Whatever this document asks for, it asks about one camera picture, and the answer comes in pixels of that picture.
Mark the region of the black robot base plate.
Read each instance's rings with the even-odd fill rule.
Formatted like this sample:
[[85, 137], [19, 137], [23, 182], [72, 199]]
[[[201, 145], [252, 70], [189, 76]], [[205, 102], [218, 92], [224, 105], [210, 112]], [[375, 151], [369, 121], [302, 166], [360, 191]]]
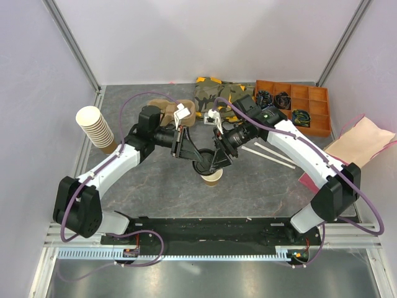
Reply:
[[[138, 231], [139, 236], [131, 235]], [[130, 222], [126, 238], [103, 236], [103, 245], [135, 245], [140, 251], [158, 255], [176, 254], [268, 254], [276, 246], [318, 246], [318, 228], [299, 234], [287, 217], [252, 218], [157, 218], [138, 217]]]

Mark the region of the black plastic cup lid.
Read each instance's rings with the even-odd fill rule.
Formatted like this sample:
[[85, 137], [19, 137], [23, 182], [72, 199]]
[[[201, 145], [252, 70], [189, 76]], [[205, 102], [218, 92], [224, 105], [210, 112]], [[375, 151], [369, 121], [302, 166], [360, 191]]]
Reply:
[[203, 148], [199, 152], [202, 156], [201, 162], [192, 162], [193, 169], [195, 172], [201, 176], [208, 176], [212, 173], [209, 172], [210, 167], [210, 151], [211, 149]]

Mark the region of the brown paper coffee cup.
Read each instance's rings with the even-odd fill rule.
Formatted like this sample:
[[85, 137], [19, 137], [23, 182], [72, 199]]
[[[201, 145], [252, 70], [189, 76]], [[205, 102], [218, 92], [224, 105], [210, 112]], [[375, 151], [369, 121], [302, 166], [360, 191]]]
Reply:
[[203, 179], [204, 183], [207, 186], [216, 186], [219, 183], [219, 180], [221, 179], [222, 176], [223, 176], [223, 170], [219, 169], [213, 174], [210, 174], [208, 176], [201, 176], [201, 178]]

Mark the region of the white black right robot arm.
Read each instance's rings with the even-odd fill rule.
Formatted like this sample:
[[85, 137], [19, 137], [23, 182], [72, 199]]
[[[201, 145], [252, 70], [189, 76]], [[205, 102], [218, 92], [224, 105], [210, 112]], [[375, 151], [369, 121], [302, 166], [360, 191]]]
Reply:
[[333, 158], [306, 138], [293, 122], [274, 106], [261, 109], [250, 96], [245, 96], [229, 105], [240, 124], [231, 130], [222, 127], [217, 108], [204, 115], [205, 124], [216, 125], [215, 157], [220, 164], [213, 169], [224, 168], [238, 155], [238, 148], [254, 138], [283, 151], [314, 182], [318, 192], [311, 202], [290, 218], [284, 228], [284, 237], [291, 244], [299, 244], [306, 233], [315, 226], [336, 219], [361, 195], [360, 168], [351, 163]]

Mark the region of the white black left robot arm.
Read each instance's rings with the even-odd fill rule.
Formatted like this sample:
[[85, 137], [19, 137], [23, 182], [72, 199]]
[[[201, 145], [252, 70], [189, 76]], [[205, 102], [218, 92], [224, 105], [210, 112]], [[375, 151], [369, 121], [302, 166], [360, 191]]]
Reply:
[[170, 148], [171, 155], [192, 161], [203, 161], [203, 157], [190, 139], [189, 129], [182, 120], [190, 116], [183, 104], [174, 112], [174, 129], [161, 126], [162, 112], [156, 106], [144, 106], [138, 122], [125, 136], [121, 144], [105, 160], [77, 178], [65, 177], [60, 181], [53, 211], [53, 220], [60, 224], [60, 237], [70, 242], [65, 231], [74, 232], [75, 237], [89, 238], [95, 233], [113, 233], [123, 244], [136, 237], [136, 229], [129, 225], [130, 219], [121, 212], [104, 212], [102, 196], [125, 173], [141, 164], [156, 148]]

